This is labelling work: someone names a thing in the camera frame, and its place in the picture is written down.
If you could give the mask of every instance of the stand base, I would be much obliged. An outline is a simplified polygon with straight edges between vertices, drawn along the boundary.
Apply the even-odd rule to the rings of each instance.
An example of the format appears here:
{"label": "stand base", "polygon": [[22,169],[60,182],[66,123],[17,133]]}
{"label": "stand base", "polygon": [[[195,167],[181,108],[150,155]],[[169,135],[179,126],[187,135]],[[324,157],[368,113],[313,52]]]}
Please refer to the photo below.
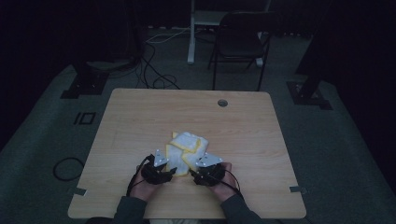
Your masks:
{"label": "stand base", "polygon": [[322,110],[332,110],[329,101],[325,100],[319,90],[316,90],[309,98],[299,95],[300,89],[304,85],[302,82],[286,82],[288,84],[291,98],[295,105],[318,105]]}
{"label": "stand base", "polygon": [[77,99],[80,95],[101,95],[107,78],[107,73],[95,74],[91,84],[81,85],[80,76],[76,76],[69,90],[62,94],[61,99]]}

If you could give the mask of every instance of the wrist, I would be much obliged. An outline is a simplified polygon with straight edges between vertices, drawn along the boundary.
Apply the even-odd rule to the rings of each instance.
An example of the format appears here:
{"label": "wrist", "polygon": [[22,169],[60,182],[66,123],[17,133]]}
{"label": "wrist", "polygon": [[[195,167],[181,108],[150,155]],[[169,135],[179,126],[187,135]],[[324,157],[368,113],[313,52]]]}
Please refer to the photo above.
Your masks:
{"label": "wrist", "polygon": [[221,193],[217,193],[216,196],[223,203],[227,199],[233,197],[235,194],[236,194],[235,192],[221,192]]}
{"label": "wrist", "polygon": [[132,188],[131,193],[129,194],[129,197],[133,198],[138,198],[140,200],[143,200],[145,202],[149,202],[149,195],[145,193],[145,191],[139,190],[138,188]]}

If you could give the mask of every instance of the white desk leg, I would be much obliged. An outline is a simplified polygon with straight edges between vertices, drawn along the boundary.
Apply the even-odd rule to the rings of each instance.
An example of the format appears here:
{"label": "white desk leg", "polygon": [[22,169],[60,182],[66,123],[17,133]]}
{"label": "white desk leg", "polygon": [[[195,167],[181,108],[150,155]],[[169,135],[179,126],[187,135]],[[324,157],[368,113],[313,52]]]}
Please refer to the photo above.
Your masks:
{"label": "white desk leg", "polygon": [[187,57],[187,64],[194,63],[194,55],[195,55],[195,1],[191,0],[191,25],[190,25],[190,46],[189,46],[189,55]]}
{"label": "white desk leg", "polygon": [[[259,39],[262,39],[262,32],[259,32],[259,33],[258,33],[258,36],[259,36]],[[262,67],[262,58],[257,58],[257,59],[256,59],[256,65],[257,65],[258,67]]]}

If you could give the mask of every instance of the forearm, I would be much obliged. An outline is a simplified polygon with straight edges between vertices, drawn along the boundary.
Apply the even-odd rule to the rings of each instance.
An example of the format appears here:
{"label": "forearm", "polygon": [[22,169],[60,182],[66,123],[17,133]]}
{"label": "forearm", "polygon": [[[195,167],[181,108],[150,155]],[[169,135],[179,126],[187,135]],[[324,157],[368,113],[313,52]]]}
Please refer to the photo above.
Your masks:
{"label": "forearm", "polygon": [[221,208],[228,224],[264,223],[256,213],[250,211],[245,201],[236,194],[224,201],[221,204]]}
{"label": "forearm", "polygon": [[111,223],[142,223],[147,204],[147,202],[141,199],[123,196]]}

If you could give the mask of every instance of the table top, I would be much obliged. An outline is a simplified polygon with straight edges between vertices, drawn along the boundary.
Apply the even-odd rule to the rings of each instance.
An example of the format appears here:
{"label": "table top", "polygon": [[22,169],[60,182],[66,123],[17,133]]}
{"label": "table top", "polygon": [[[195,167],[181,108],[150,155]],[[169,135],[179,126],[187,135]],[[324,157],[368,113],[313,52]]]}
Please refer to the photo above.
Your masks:
{"label": "table top", "polygon": [[[226,100],[227,106],[219,106]],[[301,218],[306,211],[271,97],[252,91],[115,89],[86,161],[68,215],[114,217],[135,168],[172,132],[209,141],[207,152],[233,164],[246,203],[261,218]],[[165,183],[145,218],[224,218],[219,201],[190,175]]]}

